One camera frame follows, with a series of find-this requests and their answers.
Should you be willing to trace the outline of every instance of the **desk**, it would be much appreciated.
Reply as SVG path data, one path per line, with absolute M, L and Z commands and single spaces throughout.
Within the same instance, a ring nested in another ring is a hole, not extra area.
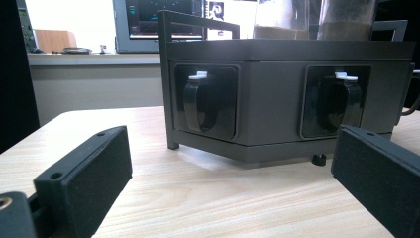
M 393 141 L 420 154 L 420 113 Z M 0 193 L 35 192 L 32 180 L 93 134 L 127 125 L 133 178 L 95 237 L 391 237 L 309 159 L 247 168 L 180 146 L 166 148 L 162 107 L 72 111 L 0 155 Z

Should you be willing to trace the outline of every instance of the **cylindrical container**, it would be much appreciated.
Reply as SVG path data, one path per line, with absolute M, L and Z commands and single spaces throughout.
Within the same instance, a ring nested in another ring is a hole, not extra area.
M 308 37 L 308 0 L 259 0 L 255 39 L 307 40 Z
M 323 0 L 318 40 L 368 41 L 377 0 Z

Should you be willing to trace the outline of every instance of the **computer monitor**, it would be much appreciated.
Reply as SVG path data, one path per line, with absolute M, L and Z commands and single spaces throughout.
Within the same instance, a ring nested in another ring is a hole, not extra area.
M 204 0 L 113 0 L 117 53 L 158 53 L 158 10 L 203 17 Z M 203 39 L 203 29 L 172 26 L 172 38 Z

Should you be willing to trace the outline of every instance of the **white latch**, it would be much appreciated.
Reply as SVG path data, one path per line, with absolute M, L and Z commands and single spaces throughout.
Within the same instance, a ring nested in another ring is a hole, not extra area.
M 196 75 L 188 76 L 188 79 L 190 80 L 200 80 L 204 78 L 207 78 L 207 71 L 197 71 Z
M 336 72 L 336 78 L 348 81 L 357 81 L 358 78 L 356 76 L 347 76 L 346 72 Z

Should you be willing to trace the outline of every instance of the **black foam block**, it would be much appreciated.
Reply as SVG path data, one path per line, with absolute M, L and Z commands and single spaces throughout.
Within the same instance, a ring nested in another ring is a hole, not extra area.
M 91 237 L 131 177 L 125 126 L 97 133 L 45 170 L 34 184 L 56 223 L 53 236 Z
M 395 237 L 420 237 L 420 157 L 375 133 L 342 126 L 334 177 Z

